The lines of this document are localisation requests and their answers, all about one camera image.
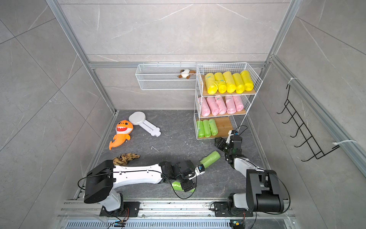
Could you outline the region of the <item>green roll bottom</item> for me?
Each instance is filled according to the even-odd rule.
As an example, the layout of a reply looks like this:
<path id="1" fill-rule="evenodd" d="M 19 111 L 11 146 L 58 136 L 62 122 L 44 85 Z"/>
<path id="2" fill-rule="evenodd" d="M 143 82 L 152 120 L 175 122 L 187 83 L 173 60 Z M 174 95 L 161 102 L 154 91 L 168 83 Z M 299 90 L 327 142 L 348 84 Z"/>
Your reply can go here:
<path id="1" fill-rule="evenodd" d="M 195 190 L 195 183 L 192 181 L 183 183 L 175 181 L 172 183 L 172 188 L 175 191 L 193 192 Z"/>

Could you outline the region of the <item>green roll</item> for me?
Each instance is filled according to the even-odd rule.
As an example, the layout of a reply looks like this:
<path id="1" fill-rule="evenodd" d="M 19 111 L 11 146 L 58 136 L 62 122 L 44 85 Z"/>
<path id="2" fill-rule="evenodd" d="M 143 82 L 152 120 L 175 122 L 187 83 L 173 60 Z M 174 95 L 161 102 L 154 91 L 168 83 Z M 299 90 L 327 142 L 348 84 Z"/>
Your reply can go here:
<path id="1" fill-rule="evenodd" d="M 215 119 L 209 119 L 209 128 L 211 135 L 216 136 L 218 134 L 218 127 L 216 125 Z"/>
<path id="2" fill-rule="evenodd" d="M 210 124 L 209 124 L 208 119 L 203 120 L 203 127 L 204 127 L 205 137 L 209 138 L 211 136 L 211 130 L 210 130 Z"/>
<path id="3" fill-rule="evenodd" d="M 198 138 L 205 137 L 205 129 L 204 129 L 203 121 L 201 121 L 201 120 L 196 121 L 196 124 L 197 124 L 197 136 L 198 136 Z"/>
<path id="4" fill-rule="evenodd" d="M 195 190 L 195 183 L 192 181 L 183 183 L 175 181 L 172 183 L 172 188 L 175 191 L 193 192 Z"/>
<path id="5" fill-rule="evenodd" d="M 201 159 L 200 164 L 203 165 L 206 169 L 214 162 L 216 162 L 218 159 L 220 159 L 220 157 L 221 155 L 217 151 L 213 151 L 211 154 Z"/>

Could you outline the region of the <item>pink roll top angled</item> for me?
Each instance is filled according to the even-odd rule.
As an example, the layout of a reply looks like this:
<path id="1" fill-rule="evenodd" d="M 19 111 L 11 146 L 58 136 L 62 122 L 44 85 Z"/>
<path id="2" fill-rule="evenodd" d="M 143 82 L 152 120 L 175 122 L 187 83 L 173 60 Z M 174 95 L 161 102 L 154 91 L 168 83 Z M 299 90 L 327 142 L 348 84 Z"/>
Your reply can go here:
<path id="1" fill-rule="evenodd" d="M 219 107 L 216 103 L 215 98 L 214 97 L 207 97 L 206 102 L 207 102 L 207 104 L 210 108 L 210 111 L 211 111 L 212 115 L 217 116 L 219 114 L 220 109 L 219 109 Z"/>

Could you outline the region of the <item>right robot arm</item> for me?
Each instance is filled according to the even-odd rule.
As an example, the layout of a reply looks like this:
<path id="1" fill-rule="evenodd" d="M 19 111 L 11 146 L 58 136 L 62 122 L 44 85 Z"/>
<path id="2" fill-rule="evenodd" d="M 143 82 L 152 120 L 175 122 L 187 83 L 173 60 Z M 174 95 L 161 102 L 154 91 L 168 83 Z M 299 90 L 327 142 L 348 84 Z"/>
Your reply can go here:
<path id="1" fill-rule="evenodd" d="M 263 169 L 244 156 L 242 138 L 238 134 L 232 134 L 227 139 L 217 137 L 214 145 L 224 152 L 228 164 L 246 178 L 245 193 L 232 193 L 227 199 L 230 214 L 242 211 L 280 215 L 289 210 L 290 206 L 285 206 L 284 198 L 287 195 L 288 201 L 291 201 L 291 197 L 284 182 L 275 171 Z"/>

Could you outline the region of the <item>yellow roll horizontal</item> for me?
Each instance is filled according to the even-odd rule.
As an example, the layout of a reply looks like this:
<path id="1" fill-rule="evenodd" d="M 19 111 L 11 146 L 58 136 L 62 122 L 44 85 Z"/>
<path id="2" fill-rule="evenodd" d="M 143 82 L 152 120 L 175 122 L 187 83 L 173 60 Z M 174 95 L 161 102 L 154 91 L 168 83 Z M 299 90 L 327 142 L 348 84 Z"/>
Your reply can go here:
<path id="1" fill-rule="evenodd" d="M 236 93 L 242 94 L 245 91 L 245 84 L 244 81 L 239 73 L 234 73 L 232 75 L 235 85 L 236 85 Z"/>

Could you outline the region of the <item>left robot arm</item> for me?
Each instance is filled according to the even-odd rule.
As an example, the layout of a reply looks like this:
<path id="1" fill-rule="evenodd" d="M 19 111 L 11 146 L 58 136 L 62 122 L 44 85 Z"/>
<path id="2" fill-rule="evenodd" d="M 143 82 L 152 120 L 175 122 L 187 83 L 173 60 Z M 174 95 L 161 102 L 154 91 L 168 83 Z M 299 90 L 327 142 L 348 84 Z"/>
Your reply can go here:
<path id="1" fill-rule="evenodd" d="M 84 203 L 99 203 L 107 212 L 122 210 L 123 196 L 117 188 L 133 184 L 178 182 L 181 189 L 189 192 L 196 187 L 193 179 L 205 173 L 203 164 L 195 166 L 192 161 L 161 162 L 145 167 L 125 167 L 106 160 L 90 170 L 86 177 Z"/>

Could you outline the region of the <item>yellow roll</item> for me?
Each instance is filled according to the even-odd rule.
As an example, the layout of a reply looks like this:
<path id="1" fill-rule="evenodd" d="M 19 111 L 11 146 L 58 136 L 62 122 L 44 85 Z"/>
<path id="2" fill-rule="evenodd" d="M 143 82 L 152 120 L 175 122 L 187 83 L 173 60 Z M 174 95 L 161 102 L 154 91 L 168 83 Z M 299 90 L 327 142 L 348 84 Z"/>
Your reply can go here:
<path id="1" fill-rule="evenodd" d="M 244 70 L 240 73 L 240 75 L 244 82 L 245 91 L 252 91 L 254 89 L 254 83 L 252 81 L 250 72 L 247 70 Z"/>
<path id="2" fill-rule="evenodd" d="M 218 85 L 216 83 L 213 73 L 208 73 L 205 75 L 205 85 L 208 94 L 216 94 L 216 92 L 218 91 Z"/>
<path id="3" fill-rule="evenodd" d="M 226 83 L 227 92 L 233 93 L 236 91 L 236 84 L 230 71 L 223 73 L 224 81 Z"/>
<path id="4" fill-rule="evenodd" d="M 215 81 L 217 83 L 218 92 L 224 94 L 227 92 L 227 85 L 222 73 L 217 72 L 214 74 Z"/>

